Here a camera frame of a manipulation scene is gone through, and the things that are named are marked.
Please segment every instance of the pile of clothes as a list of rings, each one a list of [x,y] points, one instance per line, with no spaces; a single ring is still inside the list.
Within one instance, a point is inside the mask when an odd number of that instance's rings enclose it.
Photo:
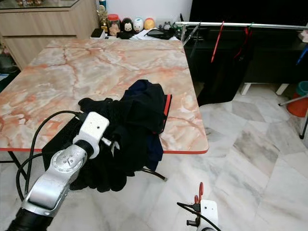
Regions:
[[[164,94],[160,84],[141,79],[130,86],[119,101],[80,100],[78,104],[84,113],[97,112],[109,119],[110,125],[103,137],[116,145],[101,141],[100,153],[85,163],[71,190],[89,186],[100,192],[119,191],[125,186],[127,176],[134,176],[135,171],[144,166],[155,170],[163,156],[158,135],[164,131],[171,98]],[[50,152],[71,145],[81,125],[81,121],[73,118],[42,149],[45,169],[53,156]]]

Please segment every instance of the marble floor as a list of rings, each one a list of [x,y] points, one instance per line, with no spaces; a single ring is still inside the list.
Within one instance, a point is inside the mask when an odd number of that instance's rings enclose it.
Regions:
[[[164,155],[157,171],[167,182],[138,172],[120,192],[70,192],[49,230],[193,231],[194,217],[176,202],[192,202],[202,181],[222,231],[306,231],[308,142],[297,135],[302,120],[277,105],[285,100],[272,85],[252,85],[232,102],[200,107],[208,153]],[[0,230],[20,206],[16,170],[0,164]],[[42,171],[35,160],[32,180]]]

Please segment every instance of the jar lid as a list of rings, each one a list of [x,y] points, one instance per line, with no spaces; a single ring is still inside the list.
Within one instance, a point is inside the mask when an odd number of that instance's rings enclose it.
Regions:
[[[119,20],[119,15],[117,15],[116,13],[112,13],[112,14],[109,14],[107,18],[109,21],[116,21],[116,20]]]

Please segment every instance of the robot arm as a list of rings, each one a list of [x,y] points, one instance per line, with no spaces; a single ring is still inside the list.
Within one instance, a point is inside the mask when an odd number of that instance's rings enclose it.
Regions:
[[[47,229],[82,166],[88,158],[98,155],[98,144],[108,125],[109,120],[98,113],[88,114],[73,144],[52,157],[49,168],[25,197],[8,231]]]

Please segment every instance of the orange marble pattern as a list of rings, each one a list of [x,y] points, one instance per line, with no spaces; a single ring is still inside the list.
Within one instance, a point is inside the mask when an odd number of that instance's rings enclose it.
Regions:
[[[77,40],[51,42],[0,93],[0,150],[28,149],[35,130],[52,113],[79,110],[90,97],[120,99],[138,79],[159,83],[172,94],[165,153],[208,150],[183,46],[179,41]],[[41,149],[71,118],[58,115],[38,135]]]

